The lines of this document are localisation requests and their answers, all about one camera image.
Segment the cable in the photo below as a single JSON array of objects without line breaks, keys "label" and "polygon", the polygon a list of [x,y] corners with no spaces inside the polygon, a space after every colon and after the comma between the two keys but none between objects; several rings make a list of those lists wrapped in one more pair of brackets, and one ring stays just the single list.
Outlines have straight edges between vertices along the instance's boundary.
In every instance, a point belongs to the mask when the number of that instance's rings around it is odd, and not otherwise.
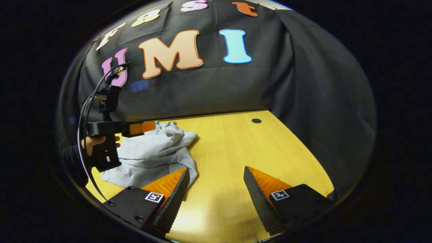
[{"label": "cable", "polygon": [[[103,196],[103,194],[102,194],[102,192],[99,190],[99,188],[97,187],[97,185],[96,185],[96,183],[95,183],[95,181],[94,181],[94,179],[93,179],[93,176],[92,176],[92,174],[91,174],[91,171],[89,172],[88,170],[87,170],[87,168],[86,168],[86,164],[85,164],[85,162],[84,162],[84,158],[83,158],[83,155],[82,155],[82,150],[81,150],[81,132],[85,132],[86,131],[86,124],[87,124],[87,119],[88,119],[88,116],[89,116],[89,113],[90,113],[90,108],[91,108],[91,106],[92,106],[92,102],[93,102],[93,100],[94,100],[94,97],[95,97],[95,95],[96,95],[96,92],[98,91],[98,88],[99,88],[99,86],[101,85],[101,83],[103,82],[103,80],[106,78],[106,76],[108,75],[108,74],[111,74],[111,72],[114,70],[114,69],[116,69],[116,68],[118,68],[118,67],[123,67],[123,66],[125,66],[125,65],[128,65],[128,63],[127,64],[120,64],[120,65],[117,65],[117,66],[115,66],[115,67],[113,67],[109,72],[107,72],[100,80],[99,80],[99,83],[96,85],[96,88],[95,88],[95,90],[93,91],[93,93],[89,96],[89,97],[87,97],[87,99],[86,99],[86,101],[84,102],[84,104],[83,104],[83,108],[81,109],[81,113],[80,113],[80,115],[79,115],[79,120],[78,120],[78,131],[77,131],[77,137],[76,137],[76,139],[77,139],[77,142],[78,142],[78,151],[79,151],[79,157],[81,158],[81,163],[83,164],[83,167],[84,167],[84,171],[86,172],[86,174],[87,174],[87,177],[91,180],[91,182],[92,182],[92,185],[93,185],[93,187],[95,187],[95,189],[96,189],[96,191],[102,196],[102,198],[104,199],[104,200],[106,200],[107,201],[107,199]],[[85,120],[84,120],[84,129],[83,129],[83,131],[81,130],[81,126],[82,126],[82,118],[83,118],[83,113],[84,113],[84,110],[86,109],[88,107],[88,109],[87,109],[87,114],[86,114],[86,117],[85,117]],[[85,151],[85,153],[87,154],[87,145],[86,145],[86,140],[84,139],[84,151]]]}]

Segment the human hand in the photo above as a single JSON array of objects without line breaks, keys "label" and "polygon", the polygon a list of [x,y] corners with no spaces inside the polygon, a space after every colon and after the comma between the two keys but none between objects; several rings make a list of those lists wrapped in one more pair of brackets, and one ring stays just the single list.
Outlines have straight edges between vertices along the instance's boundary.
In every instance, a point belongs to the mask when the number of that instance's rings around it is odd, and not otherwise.
[{"label": "human hand", "polygon": [[[93,153],[93,146],[98,145],[98,144],[102,144],[103,142],[105,142],[106,137],[102,136],[102,137],[86,137],[86,147],[87,147],[87,154],[91,157],[92,153]],[[119,141],[120,137],[119,136],[115,136],[115,141]],[[84,148],[84,139],[81,140],[81,147]]]}]

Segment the orange letter m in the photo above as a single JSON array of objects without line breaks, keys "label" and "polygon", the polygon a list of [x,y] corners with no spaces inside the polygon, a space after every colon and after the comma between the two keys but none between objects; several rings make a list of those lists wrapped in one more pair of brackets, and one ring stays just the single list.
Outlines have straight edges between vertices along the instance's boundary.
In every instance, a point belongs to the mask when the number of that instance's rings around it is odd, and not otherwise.
[{"label": "orange letter m", "polygon": [[204,61],[198,57],[196,36],[197,30],[186,30],[178,33],[168,47],[159,38],[153,38],[142,42],[138,48],[144,52],[143,78],[158,76],[161,69],[156,67],[156,59],[167,71],[171,71],[175,57],[178,55],[178,69],[186,69],[201,66]]}]

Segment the wooden table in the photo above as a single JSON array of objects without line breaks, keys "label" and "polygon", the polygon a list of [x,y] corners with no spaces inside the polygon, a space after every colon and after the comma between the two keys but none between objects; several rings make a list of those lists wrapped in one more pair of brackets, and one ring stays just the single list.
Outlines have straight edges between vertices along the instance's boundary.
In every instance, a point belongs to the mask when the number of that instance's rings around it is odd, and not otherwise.
[{"label": "wooden table", "polygon": [[[261,123],[253,123],[258,118]],[[181,243],[252,243],[269,238],[246,185],[251,166],[292,186],[307,184],[323,196],[334,188],[330,178],[304,144],[269,111],[240,112],[170,119],[198,138],[189,146],[198,178],[189,188],[166,238]],[[107,199],[122,187],[97,184]],[[87,189],[101,202],[91,184]]]}]

